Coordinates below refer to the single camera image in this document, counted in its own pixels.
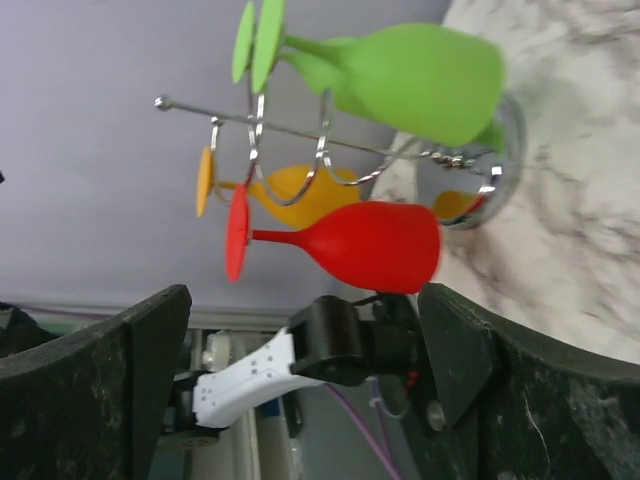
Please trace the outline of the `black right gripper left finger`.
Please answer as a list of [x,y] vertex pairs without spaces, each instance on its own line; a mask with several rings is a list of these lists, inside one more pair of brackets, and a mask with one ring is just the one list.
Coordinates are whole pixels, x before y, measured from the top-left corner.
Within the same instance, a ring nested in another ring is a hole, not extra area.
[[147,478],[190,308],[172,285],[2,359],[2,478]]

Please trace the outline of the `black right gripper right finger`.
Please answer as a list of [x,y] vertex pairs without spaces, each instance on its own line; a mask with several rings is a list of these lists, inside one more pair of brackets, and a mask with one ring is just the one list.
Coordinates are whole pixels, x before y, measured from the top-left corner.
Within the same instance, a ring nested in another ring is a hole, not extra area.
[[635,479],[639,368],[505,319],[441,284],[418,310],[424,479]]

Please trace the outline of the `red wine glass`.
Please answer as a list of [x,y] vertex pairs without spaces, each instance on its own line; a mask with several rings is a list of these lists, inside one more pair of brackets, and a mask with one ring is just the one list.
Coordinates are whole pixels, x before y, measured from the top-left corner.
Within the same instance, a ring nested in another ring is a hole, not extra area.
[[289,244],[351,286],[414,294],[431,281],[441,256],[441,231],[428,208],[364,201],[342,206],[299,231],[252,230],[247,188],[233,195],[226,234],[226,274],[239,279],[250,241]]

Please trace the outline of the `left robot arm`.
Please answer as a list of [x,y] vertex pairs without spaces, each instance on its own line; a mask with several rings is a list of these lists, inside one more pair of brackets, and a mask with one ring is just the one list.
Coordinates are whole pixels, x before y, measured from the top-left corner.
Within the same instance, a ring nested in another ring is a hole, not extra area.
[[250,353],[239,334],[218,330],[195,338],[200,364],[175,375],[158,445],[192,450],[217,442],[250,410],[294,391],[356,387],[368,378],[408,377],[417,363],[414,297],[377,293],[349,302],[314,300]]

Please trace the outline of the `chrome wine glass rack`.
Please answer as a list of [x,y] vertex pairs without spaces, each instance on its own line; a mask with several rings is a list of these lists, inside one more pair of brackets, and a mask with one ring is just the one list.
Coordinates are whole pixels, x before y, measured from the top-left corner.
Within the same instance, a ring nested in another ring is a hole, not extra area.
[[206,116],[211,122],[211,143],[204,150],[198,177],[196,210],[199,215],[204,214],[210,195],[218,195],[221,189],[232,186],[218,181],[215,174],[219,130],[227,122],[241,123],[248,128],[250,164],[244,181],[247,191],[259,199],[274,217],[294,228],[310,225],[333,204],[352,202],[357,187],[376,180],[398,159],[432,163],[448,170],[467,170],[482,177],[478,192],[471,196],[467,206],[450,216],[436,215],[441,225],[454,229],[475,228],[493,218],[511,198],[520,180],[526,140],[525,122],[518,105],[510,97],[501,100],[488,129],[464,149],[456,151],[411,136],[397,149],[385,151],[384,162],[360,178],[332,163],[329,148],[335,142],[328,134],[331,120],[326,104],[321,106],[323,133],[316,138],[318,145],[312,164],[286,167],[264,175],[259,161],[262,132],[287,133],[289,130],[265,121],[264,98],[258,97],[253,102],[256,106],[254,115],[234,116],[176,102],[168,96],[159,96],[154,101],[160,111],[180,110]]

